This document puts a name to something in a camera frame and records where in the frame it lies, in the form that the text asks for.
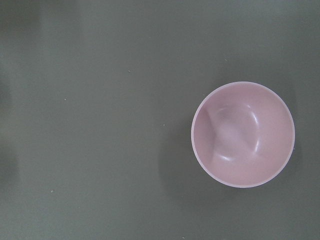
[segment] round bowl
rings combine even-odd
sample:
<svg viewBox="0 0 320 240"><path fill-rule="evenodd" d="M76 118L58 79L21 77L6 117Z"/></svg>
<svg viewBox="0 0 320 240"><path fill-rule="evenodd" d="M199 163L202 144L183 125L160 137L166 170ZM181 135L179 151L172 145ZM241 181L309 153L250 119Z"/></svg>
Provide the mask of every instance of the round bowl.
<svg viewBox="0 0 320 240"><path fill-rule="evenodd" d="M254 82L232 82L211 92L195 112L191 141L202 168L236 188L264 184L286 166L295 125L284 101Z"/></svg>

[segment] tabletop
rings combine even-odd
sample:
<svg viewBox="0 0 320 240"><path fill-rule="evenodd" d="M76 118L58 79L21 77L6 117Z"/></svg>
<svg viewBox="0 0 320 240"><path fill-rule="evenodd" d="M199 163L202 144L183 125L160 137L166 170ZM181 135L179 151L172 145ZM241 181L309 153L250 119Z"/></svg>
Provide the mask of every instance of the tabletop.
<svg viewBox="0 0 320 240"><path fill-rule="evenodd" d="M320 239L320 2L1 0L1 240ZM193 115L249 81L296 131L273 180L198 164Z"/></svg>

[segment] plastic bowl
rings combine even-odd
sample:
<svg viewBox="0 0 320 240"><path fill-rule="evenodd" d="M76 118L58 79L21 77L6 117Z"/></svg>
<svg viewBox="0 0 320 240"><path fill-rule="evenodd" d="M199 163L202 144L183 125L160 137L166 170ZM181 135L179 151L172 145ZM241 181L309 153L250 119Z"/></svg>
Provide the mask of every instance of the plastic bowl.
<svg viewBox="0 0 320 240"><path fill-rule="evenodd" d="M264 184L286 166L295 125L284 101L253 82L226 84L211 92L193 118L191 141L202 168L236 188Z"/></svg>

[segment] gray surface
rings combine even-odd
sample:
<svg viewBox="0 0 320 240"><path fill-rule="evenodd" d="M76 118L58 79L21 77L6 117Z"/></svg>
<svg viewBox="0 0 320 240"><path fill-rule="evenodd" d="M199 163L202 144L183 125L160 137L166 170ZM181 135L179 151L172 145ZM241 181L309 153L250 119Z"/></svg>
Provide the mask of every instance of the gray surface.
<svg viewBox="0 0 320 240"><path fill-rule="evenodd" d="M1 0L1 240L320 239L319 1ZM194 157L205 95L261 83L295 150L224 186Z"/></svg>

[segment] gray table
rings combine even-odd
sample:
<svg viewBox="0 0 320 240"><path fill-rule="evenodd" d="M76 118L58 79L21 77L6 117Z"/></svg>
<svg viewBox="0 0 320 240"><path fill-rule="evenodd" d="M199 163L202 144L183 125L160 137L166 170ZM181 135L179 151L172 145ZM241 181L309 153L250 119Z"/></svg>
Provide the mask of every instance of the gray table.
<svg viewBox="0 0 320 240"><path fill-rule="evenodd" d="M1 240L320 239L320 2L1 0ZM272 181L210 178L215 88L263 84L295 150Z"/></svg>

